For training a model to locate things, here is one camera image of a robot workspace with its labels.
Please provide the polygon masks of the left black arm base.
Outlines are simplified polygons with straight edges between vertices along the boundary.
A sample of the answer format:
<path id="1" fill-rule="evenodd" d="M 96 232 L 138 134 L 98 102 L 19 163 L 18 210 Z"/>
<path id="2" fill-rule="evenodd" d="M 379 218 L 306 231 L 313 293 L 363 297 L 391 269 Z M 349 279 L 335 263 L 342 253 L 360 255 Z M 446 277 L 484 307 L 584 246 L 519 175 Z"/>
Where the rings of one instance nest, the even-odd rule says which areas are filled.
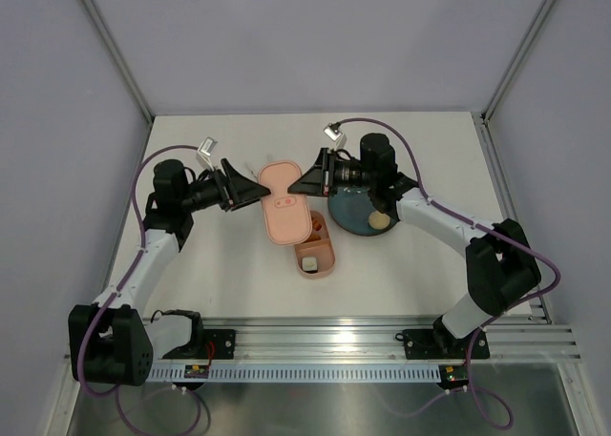
<path id="1" fill-rule="evenodd" d="M 237 332 L 233 329 L 203 329 L 189 343 L 162 356 L 163 360 L 233 360 Z"/>

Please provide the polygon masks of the white cat paw tongs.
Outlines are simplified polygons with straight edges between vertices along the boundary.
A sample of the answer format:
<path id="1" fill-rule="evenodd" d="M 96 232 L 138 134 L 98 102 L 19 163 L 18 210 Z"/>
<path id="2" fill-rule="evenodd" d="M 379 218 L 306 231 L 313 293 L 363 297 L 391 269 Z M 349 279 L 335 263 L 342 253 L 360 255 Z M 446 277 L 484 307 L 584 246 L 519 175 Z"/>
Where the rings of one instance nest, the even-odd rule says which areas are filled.
<path id="1" fill-rule="evenodd" d="M 273 161 L 272 154 L 251 155 L 245 160 L 243 167 L 250 176 L 257 180 L 261 169 Z"/>

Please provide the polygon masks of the cucumber sushi roll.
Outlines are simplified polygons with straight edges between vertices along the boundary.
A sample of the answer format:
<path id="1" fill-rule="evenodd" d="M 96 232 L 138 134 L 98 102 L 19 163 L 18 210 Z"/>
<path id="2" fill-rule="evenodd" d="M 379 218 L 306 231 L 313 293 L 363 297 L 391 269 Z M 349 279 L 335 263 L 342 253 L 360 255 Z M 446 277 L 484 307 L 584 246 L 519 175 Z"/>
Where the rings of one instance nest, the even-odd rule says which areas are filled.
<path id="1" fill-rule="evenodd" d="M 313 256 L 303 257 L 301 268 L 307 274 L 316 274 L 319 271 L 318 260 Z"/>

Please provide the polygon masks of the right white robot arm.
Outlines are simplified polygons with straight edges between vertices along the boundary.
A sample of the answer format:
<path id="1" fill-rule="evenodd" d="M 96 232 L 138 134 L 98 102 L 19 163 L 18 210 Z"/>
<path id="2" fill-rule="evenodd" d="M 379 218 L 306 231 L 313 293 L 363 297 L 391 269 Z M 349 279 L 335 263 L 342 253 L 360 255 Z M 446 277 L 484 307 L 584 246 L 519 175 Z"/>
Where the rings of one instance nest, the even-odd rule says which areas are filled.
<path id="1" fill-rule="evenodd" d="M 481 222 L 435 206 L 418 181 L 399 171 L 395 150 L 383 134 L 363 136 L 357 158 L 342 150 L 321 149 L 312 167 L 288 191 L 333 197 L 343 188 L 365 189 L 378 212 L 428 233 L 466 261 L 466 295 L 432 328 L 434 347 L 442 355 L 456 355 L 478 327 L 502 315 L 541 281 L 516 221 Z"/>

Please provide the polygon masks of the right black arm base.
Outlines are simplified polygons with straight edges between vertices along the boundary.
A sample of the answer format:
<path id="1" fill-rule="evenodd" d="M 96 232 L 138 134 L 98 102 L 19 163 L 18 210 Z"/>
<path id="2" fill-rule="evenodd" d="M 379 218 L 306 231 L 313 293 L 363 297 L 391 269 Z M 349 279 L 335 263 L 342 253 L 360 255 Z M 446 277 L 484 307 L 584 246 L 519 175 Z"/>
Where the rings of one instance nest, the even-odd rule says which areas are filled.
<path id="1" fill-rule="evenodd" d="M 404 329 L 394 335 L 403 345 L 407 360 L 467 360 L 470 349 L 472 360 L 491 358 L 486 333 L 475 330 L 462 339 L 442 334 L 433 328 Z"/>

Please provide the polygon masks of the pink lunch box lid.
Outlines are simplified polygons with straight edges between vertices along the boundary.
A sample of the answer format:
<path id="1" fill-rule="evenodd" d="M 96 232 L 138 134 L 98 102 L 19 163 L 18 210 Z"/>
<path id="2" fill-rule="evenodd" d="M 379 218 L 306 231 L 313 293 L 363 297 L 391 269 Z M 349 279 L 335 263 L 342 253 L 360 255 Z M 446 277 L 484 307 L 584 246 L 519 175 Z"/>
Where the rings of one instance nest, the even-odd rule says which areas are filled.
<path id="1" fill-rule="evenodd" d="M 261 204 L 266 232 L 277 245 L 302 243 L 312 232 L 306 196 L 287 191 L 301 176 L 300 167 L 290 160 L 270 162 L 258 173 L 258 182 L 271 192 Z"/>

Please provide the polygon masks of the pink divided lunch box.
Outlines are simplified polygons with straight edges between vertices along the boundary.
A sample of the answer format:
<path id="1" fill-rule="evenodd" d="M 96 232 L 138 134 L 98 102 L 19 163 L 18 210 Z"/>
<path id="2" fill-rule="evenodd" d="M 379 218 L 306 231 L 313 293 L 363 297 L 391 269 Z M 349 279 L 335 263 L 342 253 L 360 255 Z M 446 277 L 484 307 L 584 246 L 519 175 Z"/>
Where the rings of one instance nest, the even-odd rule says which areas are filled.
<path id="1" fill-rule="evenodd" d="M 318 241 L 308 242 L 306 240 L 302 243 L 298 243 L 293 246 L 294 255 L 298 272 L 307 279 L 321 279 L 325 278 L 333 272 L 336 263 L 335 251 L 333 243 L 328 231 L 327 222 L 325 217 L 318 211 L 311 210 L 311 225 L 312 220 L 317 219 L 322 223 L 322 229 L 316 231 L 311 230 L 311 234 L 316 234 L 321 237 Z M 319 271 L 316 274 L 307 274 L 301 268 L 301 261 L 303 257 L 313 256 L 318 260 Z"/>

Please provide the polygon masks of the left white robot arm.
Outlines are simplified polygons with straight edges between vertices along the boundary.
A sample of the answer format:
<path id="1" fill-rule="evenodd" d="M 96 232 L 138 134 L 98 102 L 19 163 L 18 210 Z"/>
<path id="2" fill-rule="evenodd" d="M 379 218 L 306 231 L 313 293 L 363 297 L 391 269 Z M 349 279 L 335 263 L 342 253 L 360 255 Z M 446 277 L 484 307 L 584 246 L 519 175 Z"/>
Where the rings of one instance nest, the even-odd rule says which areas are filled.
<path id="1" fill-rule="evenodd" d="M 218 206 L 235 211 L 270 195 L 241 175 L 227 159 L 218 169 L 188 180 L 177 159 L 154 168 L 153 191 L 137 212 L 140 246 L 133 262 L 89 305 L 76 305 L 68 318 L 74 378 L 84 387 L 140 386 L 157 359 L 213 359 L 216 346 L 199 313 L 170 309 L 155 322 L 142 313 L 166 267 L 179 255 L 194 225 L 194 213 Z"/>

